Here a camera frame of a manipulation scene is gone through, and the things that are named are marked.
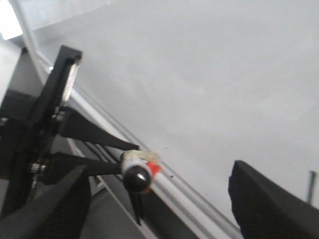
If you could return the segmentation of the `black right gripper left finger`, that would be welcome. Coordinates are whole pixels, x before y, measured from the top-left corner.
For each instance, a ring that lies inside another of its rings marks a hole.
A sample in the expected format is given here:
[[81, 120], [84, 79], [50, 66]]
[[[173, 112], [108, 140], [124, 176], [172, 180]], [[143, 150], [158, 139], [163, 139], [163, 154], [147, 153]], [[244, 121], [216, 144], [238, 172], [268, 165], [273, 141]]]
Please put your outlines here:
[[84, 165], [0, 221], [2, 239], [78, 239], [90, 207], [90, 183]]

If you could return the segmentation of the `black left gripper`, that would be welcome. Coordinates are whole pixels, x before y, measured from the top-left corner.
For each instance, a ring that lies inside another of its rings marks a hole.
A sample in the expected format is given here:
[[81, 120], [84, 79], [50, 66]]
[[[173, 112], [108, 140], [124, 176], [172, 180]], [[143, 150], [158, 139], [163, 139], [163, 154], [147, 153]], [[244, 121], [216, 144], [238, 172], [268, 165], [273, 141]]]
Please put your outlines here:
[[[74, 85], [82, 51], [62, 45], [53, 70], [37, 97], [9, 90], [0, 107], [0, 177], [8, 180], [2, 214], [23, 207], [32, 195], [43, 158], [58, 133], [66, 138], [138, 150], [103, 130], [74, 109], [64, 109]], [[85, 166], [88, 176], [118, 175], [118, 163], [98, 161], [61, 152], [52, 154], [46, 167], [46, 185], [56, 184], [77, 166]]]

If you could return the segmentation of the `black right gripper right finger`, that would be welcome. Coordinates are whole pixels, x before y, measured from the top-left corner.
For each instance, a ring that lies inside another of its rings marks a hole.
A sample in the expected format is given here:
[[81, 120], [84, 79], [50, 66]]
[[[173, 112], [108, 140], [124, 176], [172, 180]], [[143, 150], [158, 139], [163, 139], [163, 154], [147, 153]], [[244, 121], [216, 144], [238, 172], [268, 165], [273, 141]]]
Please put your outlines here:
[[319, 211], [251, 165], [234, 162], [228, 193], [245, 239], [317, 239]]

